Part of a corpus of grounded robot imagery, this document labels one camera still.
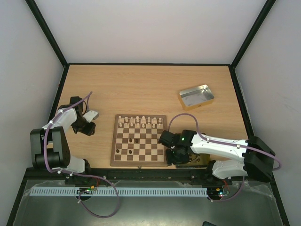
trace wooden chessboard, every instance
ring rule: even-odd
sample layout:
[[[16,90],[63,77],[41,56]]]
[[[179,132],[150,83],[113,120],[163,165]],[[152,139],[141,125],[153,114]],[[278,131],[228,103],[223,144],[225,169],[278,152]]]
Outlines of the wooden chessboard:
[[[166,148],[158,144],[166,129],[166,115],[116,115],[110,165],[167,166]]]

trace perforated metal strip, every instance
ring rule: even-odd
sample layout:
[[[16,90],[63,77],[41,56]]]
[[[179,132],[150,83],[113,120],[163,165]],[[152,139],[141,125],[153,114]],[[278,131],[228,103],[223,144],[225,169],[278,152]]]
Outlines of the perforated metal strip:
[[[207,197],[206,188],[117,188],[119,196],[123,197]],[[30,196],[75,196],[78,187],[34,187]],[[100,187],[96,191],[82,196],[116,196],[113,188]]]

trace white wall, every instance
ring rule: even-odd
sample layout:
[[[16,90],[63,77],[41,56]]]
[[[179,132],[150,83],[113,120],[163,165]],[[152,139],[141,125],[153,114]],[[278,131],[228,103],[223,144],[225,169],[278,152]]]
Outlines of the white wall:
[[[62,75],[24,0],[0,1],[0,225],[6,225],[26,167],[32,129],[48,119]]]
[[[275,172],[291,225],[301,222],[301,1],[276,1],[237,68],[255,134],[283,162]]]
[[[266,0],[36,0],[70,63],[232,63]]]

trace table top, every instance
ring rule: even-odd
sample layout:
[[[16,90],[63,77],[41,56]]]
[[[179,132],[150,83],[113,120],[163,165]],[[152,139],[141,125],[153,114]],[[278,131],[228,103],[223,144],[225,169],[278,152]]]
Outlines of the table top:
[[[247,139],[227,66],[70,65],[58,106],[68,104],[72,96],[83,98],[93,91],[89,107],[99,112],[94,135],[67,131],[71,154],[87,159],[92,168],[112,168],[116,114],[163,114],[169,122],[185,112],[178,92],[204,84],[211,89],[214,101],[188,111],[198,119],[201,132],[213,137]],[[195,130],[189,116],[177,118],[171,132],[183,129]],[[212,155],[211,159],[222,158]]]

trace purple cable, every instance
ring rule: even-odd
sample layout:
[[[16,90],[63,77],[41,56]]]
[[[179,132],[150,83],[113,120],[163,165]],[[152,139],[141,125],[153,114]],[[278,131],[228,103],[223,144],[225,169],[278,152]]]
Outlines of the purple cable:
[[[199,130],[197,118],[196,118],[195,116],[193,116],[192,114],[189,114],[189,113],[182,113],[182,114],[178,114],[178,115],[176,115],[175,117],[173,117],[173,118],[171,119],[169,125],[168,125],[168,131],[169,131],[169,129],[170,129],[170,126],[171,126],[171,123],[173,122],[173,120],[174,120],[175,118],[181,116],[181,115],[188,115],[188,116],[192,117],[192,118],[194,119],[194,121],[196,122],[197,132],[198,132],[199,136],[200,136],[202,139],[207,140],[207,138],[206,138],[203,134],[201,134],[201,132],[200,132],[200,130]],[[232,147],[236,147],[236,146],[237,146],[236,144],[231,144],[231,143],[228,143],[228,142],[217,141],[217,140],[211,140],[211,139],[210,139],[208,142],[209,142],[209,143],[219,144],[219,145],[232,146]],[[249,146],[246,146],[246,145],[240,145],[240,147],[246,148],[246,149],[249,149],[249,150],[252,150],[252,151],[255,151],[255,152],[259,152],[259,153],[261,153],[261,154],[263,154],[263,155],[266,155],[266,156],[268,156],[268,157],[274,159],[276,162],[278,162],[279,166],[277,166],[276,168],[274,168],[273,171],[279,170],[279,169],[281,168],[281,166],[282,166],[281,161],[280,161],[277,157],[275,157],[275,156],[273,156],[273,155],[271,155],[271,154],[269,154],[269,153],[266,153],[266,152],[264,152],[264,151],[262,151],[262,150],[260,150],[260,149],[257,149],[257,148],[254,148],[254,147],[249,147]]]
[[[90,92],[85,98],[81,99],[79,102],[71,105],[70,107],[68,108],[65,108],[63,110],[63,113],[72,109],[73,107],[77,106],[78,104],[80,104],[81,102],[83,102],[84,100],[87,100],[87,110],[89,109],[89,99],[90,99],[90,96],[91,96],[92,92]],[[47,129],[45,131],[45,135],[44,135],[44,161],[45,161],[45,166],[46,166],[46,169],[48,170],[49,173],[54,173],[54,172],[58,172],[59,169],[55,169],[55,170],[52,170],[49,166],[49,163],[48,163],[48,159],[47,159],[47,137],[48,137],[48,133],[49,133],[49,130],[50,130],[50,127],[57,121],[57,119],[63,114],[62,112],[59,112],[52,120],[52,121],[48,126],[47,126]],[[67,170],[62,170],[63,173],[68,173],[68,174],[71,174],[72,172],[70,171],[67,171]],[[84,174],[80,174],[80,173],[73,173],[74,175],[76,176],[80,176],[80,177],[85,177],[85,178],[98,178],[98,179],[101,179],[107,183],[109,183],[112,188],[115,190],[115,193],[116,193],[116,196],[117,196],[117,206],[115,208],[115,210],[108,216],[100,216],[100,215],[97,215],[97,214],[94,214],[93,212],[91,212],[85,205],[84,203],[81,201],[80,199],[80,195],[79,194],[79,200],[80,200],[80,204],[82,205],[82,207],[89,213],[91,214],[92,216],[94,217],[97,217],[97,218],[109,218],[111,216],[113,216],[120,208],[120,198],[119,198],[119,194],[118,194],[118,191],[116,189],[116,187],[107,179],[104,179],[102,177],[99,177],[99,176],[93,176],[93,175],[84,175]]]
[[[200,136],[202,139],[207,140],[207,138],[206,138],[203,134],[201,134],[201,132],[200,132],[200,130],[199,130],[197,118],[196,118],[195,116],[193,116],[192,114],[189,114],[189,113],[181,113],[181,114],[178,114],[178,115],[176,115],[175,117],[173,117],[173,118],[171,119],[169,125],[168,125],[168,131],[170,130],[171,123],[173,122],[173,120],[174,120],[175,118],[181,116],[181,115],[188,115],[188,116],[192,117],[192,118],[194,119],[195,123],[196,123],[197,132],[198,132],[199,136]],[[236,144],[231,144],[231,143],[222,142],[222,141],[217,141],[217,140],[211,140],[211,139],[210,139],[208,142],[215,143],[215,144],[220,144],[220,145],[228,145],[228,146],[234,146],[234,147],[236,147]],[[275,156],[273,156],[273,155],[271,155],[271,154],[269,154],[269,153],[266,153],[266,152],[264,152],[264,151],[262,151],[262,150],[260,150],[260,149],[257,149],[257,148],[254,148],[254,147],[248,147],[248,146],[245,146],[245,145],[240,145],[240,147],[246,148],[246,149],[249,149],[249,150],[253,150],[253,151],[256,151],[256,152],[259,152],[259,153],[264,154],[264,155],[266,155],[266,156],[268,156],[268,157],[274,159],[275,161],[277,161],[278,164],[279,164],[279,166],[276,167],[276,168],[274,168],[273,170],[279,170],[279,169],[281,168],[281,166],[282,166],[281,161],[280,161],[277,157],[275,157]],[[224,202],[224,201],[229,201],[229,200],[234,199],[234,198],[235,198],[236,196],[238,196],[238,194],[241,192],[241,190],[242,190],[242,188],[243,188],[243,186],[244,186],[244,182],[245,182],[245,176],[243,176],[242,184],[241,184],[239,190],[238,190],[233,196],[231,196],[231,197],[228,198],[228,199],[215,200],[214,202]]]

